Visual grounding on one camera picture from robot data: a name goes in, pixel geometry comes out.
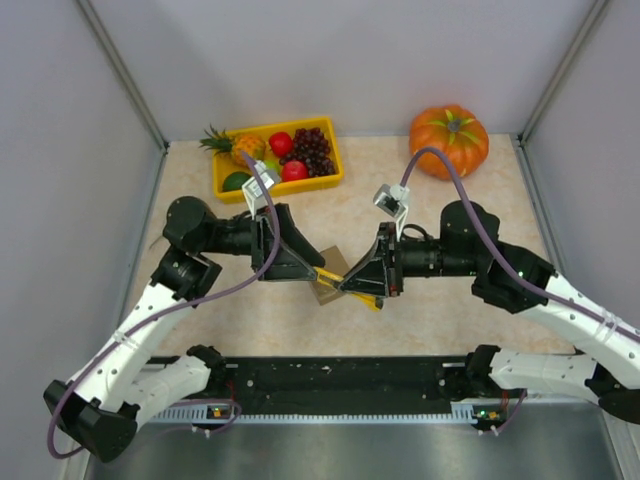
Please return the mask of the brown cardboard express box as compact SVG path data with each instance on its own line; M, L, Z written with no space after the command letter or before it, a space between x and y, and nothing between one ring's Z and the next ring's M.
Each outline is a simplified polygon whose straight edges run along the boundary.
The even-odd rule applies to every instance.
M324 269L328 272L343 277L349 271L350 267L337 246L322 250L321 255L325 260ZM323 285L318 281L312 282L310 286L320 306L327 305L344 296L342 292Z

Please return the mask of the yellow utility knife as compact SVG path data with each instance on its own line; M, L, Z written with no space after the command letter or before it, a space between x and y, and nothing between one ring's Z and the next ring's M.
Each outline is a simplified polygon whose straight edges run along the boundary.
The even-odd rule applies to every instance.
M345 293L340 288L340 285L344 280L342 276L320 267L316 267L315 271L316 271L316 281L319 282L321 285L337 293L341 293L341 294ZM358 293L358 292L346 292L345 294L358 299L360 302L365 304L370 310L374 312L379 312L383 308L383 301L373 295Z

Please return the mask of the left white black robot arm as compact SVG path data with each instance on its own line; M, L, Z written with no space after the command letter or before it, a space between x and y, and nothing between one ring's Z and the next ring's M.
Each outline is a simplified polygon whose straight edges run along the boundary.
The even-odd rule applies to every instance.
M311 282L325 264L284 203L220 219L203 200L184 196L171 203L163 236L168 250L111 339L70 380L52 381L43 394L52 414L49 429L61 430L103 463L118 458L166 408L226 387L224 358L203 345L139 376L173 328L206 301L222 271L208 254L249 257L259 281Z

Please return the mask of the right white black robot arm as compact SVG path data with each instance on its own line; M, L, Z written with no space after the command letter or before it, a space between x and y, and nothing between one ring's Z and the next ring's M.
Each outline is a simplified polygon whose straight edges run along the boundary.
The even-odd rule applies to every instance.
M532 251L499 240L500 221L475 202L440 214L440 235L412 237L382 223L371 249L338 284L371 297L397 297L409 278L470 277L485 304L536 322L571 343L572 354L525 354L480 345L461 367L444 367L441 390L462 399L537 391L586 400L628 423L639 421L639 334L589 300Z

